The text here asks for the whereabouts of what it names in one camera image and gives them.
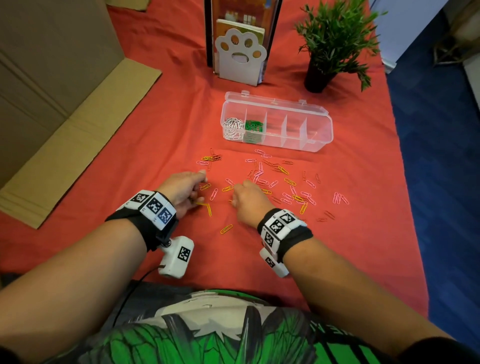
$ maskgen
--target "hand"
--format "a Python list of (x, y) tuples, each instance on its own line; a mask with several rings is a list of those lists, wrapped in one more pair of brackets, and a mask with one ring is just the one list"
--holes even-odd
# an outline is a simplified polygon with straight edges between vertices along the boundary
[(195, 202), (203, 202), (203, 197), (198, 197), (198, 184), (207, 182), (205, 170), (195, 172), (182, 172), (172, 174), (156, 190), (164, 194), (177, 211), (177, 218), (185, 216), (188, 210), (196, 207)]
[(232, 205), (237, 209), (238, 220), (255, 229), (265, 214), (275, 208), (260, 187), (250, 180), (234, 186)]

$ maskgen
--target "blue carpet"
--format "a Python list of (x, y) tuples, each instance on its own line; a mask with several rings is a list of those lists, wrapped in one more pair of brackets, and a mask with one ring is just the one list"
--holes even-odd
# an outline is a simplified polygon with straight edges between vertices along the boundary
[(430, 320), (480, 352), (480, 120), (462, 66), (432, 66), (442, 13), (388, 75)]

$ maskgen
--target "paw print cutout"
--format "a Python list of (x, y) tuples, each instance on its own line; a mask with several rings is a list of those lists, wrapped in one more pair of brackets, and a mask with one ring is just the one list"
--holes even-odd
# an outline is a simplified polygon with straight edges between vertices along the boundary
[(229, 29), (215, 40), (219, 56), (219, 76), (227, 80), (257, 86), (258, 75), (267, 57), (254, 33)]

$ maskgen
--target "black plant pot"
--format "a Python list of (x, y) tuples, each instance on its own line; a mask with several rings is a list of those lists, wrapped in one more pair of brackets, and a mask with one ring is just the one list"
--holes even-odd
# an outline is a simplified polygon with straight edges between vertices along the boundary
[(324, 90), (328, 83), (336, 76), (336, 73), (323, 74), (315, 65), (312, 60), (308, 65), (307, 75), (305, 76), (305, 88), (314, 93), (319, 93)]

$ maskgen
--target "plastic organizer box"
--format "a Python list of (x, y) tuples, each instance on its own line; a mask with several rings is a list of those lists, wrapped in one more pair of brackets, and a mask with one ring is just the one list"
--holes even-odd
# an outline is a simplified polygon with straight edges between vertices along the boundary
[(332, 118), (318, 105), (227, 92), (220, 124), (223, 137), (261, 146), (318, 152), (333, 140)]

